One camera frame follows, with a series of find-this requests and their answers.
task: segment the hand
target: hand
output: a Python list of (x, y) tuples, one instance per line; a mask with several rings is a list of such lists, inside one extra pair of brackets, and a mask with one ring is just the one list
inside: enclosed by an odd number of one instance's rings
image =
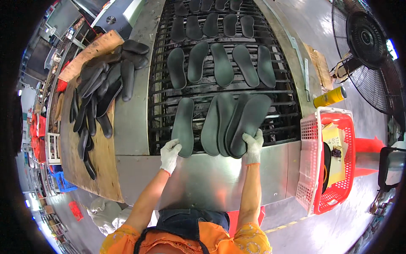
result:
[(161, 169), (168, 172), (169, 176), (171, 176), (175, 170), (176, 158), (181, 149), (182, 145), (179, 144), (179, 139), (168, 141), (161, 149)]
[(261, 149), (263, 145), (262, 130), (258, 129), (255, 137), (252, 137), (246, 133), (242, 135), (242, 140), (247, 143), (246, 165), (260, 163), (261, 162)]

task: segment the person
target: person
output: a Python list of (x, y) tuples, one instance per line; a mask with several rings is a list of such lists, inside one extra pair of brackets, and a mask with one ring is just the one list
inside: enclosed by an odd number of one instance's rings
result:
[(263, 145), (262, 131), (254, 137), (244, 133), (247, 172), (242, 189), (240, 212), (234, 238), (228, 229), (230, 220), (225, 212), (196, 209), (159, 211), (156, 227), (149, 227), (151, 215), (168, 178), (176, 167), (182, 149), (178, 139), (161, 149), (162, 165), (159, 172), (142, 191), (126, 222), (104, 240), (100, 253), (125, 254), (225, 254), (272, 253), (268, 238), (259, 228), (261, 181), (259, 164)]

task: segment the wooden board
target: wooden board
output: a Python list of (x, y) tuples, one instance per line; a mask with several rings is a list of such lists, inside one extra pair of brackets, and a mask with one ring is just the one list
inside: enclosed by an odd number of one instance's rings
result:
[(92, 59), (93, 57), (100, 56), (113, 51), (118, 45), (124, 43), (123, 38), (117, 33), (116, 30), (110, 30), (100, 38), (92, 42), (84, 50), (82, 50), (68, 66), (63, 69), (59, 74), (59, 79), (69, 82), (76, 77), (82, 68), (82, 65)]
[[(69, 110), (73, 89), (77, 86), (76, 77), (68, 83), (60, 123), (61, 161), (65, 179), (96, 195), (124, 203), (116, 169), (114, 136), (107, 139), (103, 135), (102, 127), (97, 121), (96, 135), (92, 137), (95, 148), (89, 152), (90, 161), (97, 174), (95, 181), (90, 178), (83, 161), (79, 158), (79, 135), (73, 132), (75, 122), (69, 123)], [(111, 104), (107, 114), (112, 126), (114, 126), (114, 102)]]

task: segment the metal grate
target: metal grate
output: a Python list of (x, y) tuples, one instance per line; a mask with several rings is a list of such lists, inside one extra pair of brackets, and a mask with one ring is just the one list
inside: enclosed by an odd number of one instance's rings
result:
[[(188, 8), (189, 1), (183, 1)], [(280, 45), (275, 38), (272, 29), (265, 20), (258, 6), (251, 0), (244, 0), (241, 10), (237, 13), (230, 10), (230, 2), (226, 4), (224, 11), (217, 11), (214, 6), (210, 12), (217, 12), (218, 18), (218, 36), (208, 38), (205, 35), (202, 40), (189, 40), (186, 38), (181, 43), (171, 41), (170, 32), (175, 16), (174, 4), (172, 1), (165, 2), (161, 19), (158, 25), (157, 35), (152, 52), (151, 69), (149, 77), (149, 95), (148, 95), (148, 136), (151, 155), (159, 155), (162, 146), (171, 139), (171, 130), (175, 120), (176, 109), (179, 101), (183, 97), (190, 97), (194, 100), (193, 116), (193, 134), (194, 148), (193, 153), (204, 153), (200, 143), (200, 133), (205, 121), (205, 117), (210, 102), (216, 94), (221, 92), (231, 92), (234, 98), (240, 93), (266, 94), (272, 101), (268, 115), (261, 125), (264, 134), (264, 146), (287, 143), (300, 139), (300, 110), (298, 106), (298, 97), (296, 94), (294, 82), (290, 74), (289, 67), (285, 61)], [(196, 15), (199, 19), (200, 27), (203, 26), (207, 15), (210, 12), (199, 12), (188, 15)], [(237, 34), (229, 38), (223, 34), (222, 19), (229, 13), (235, 13), (238, 16)], [(254, 38), (245, 38), (242, 35), (240, 17), (251, 15), (254, 20)], [(187, 71), (189, 52), (194, 45), (201, 41), (209, 44), (221, 42), (226, 49), (228, 57), (234, 68), (234, 81), (227, 87), (220, 87), (214, 79), (213, 56), (209, 50), (206, 56), (203, 68), (203, 78), (197, 84), (190, 84), (183, 90), (176, 91), (172, 88), (169, 73), (166, 67), (166, 59), (169, 52), (181, 47), (185, 53), (184, 69)], [(235, 45), (244, 44), (251, 55), (254, 66), (257, 66), (257, 47), (266, 45), (271, 52), (272, 65), (276, 76), (276, 87), (271, 89), (260, 83), (258, 87), (251, 88), (245, 81), (237, 64), (234, 62), (231, 52)]]

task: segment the orange shirt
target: orange shirt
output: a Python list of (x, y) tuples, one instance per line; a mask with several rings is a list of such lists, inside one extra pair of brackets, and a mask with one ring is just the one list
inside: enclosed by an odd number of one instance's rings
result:
[[(256, 223), (243, 225), (237, 231), (234, 238), (230, 238), (227, 231), (221, 226), (205, 221), (199, 221), (200, 240), (206, 245), (210, 253), (213, 254), (270, 254), (272, 248), (268, 238)], [(104, 240), (101, 254), (133, 254), (134, 245), (140, 237), (129, 225), (122, 225), (114, 233), (109, 234)], [(198, 242), (185, 240), (179, 236), (161, 231), (150, 231), (145, 240), (141, 243), (140, 254), (147, 253), (157, 244), (170, 244), (174, 248), (181, 250), (185, 254), (201, 254), (201, 246)]]

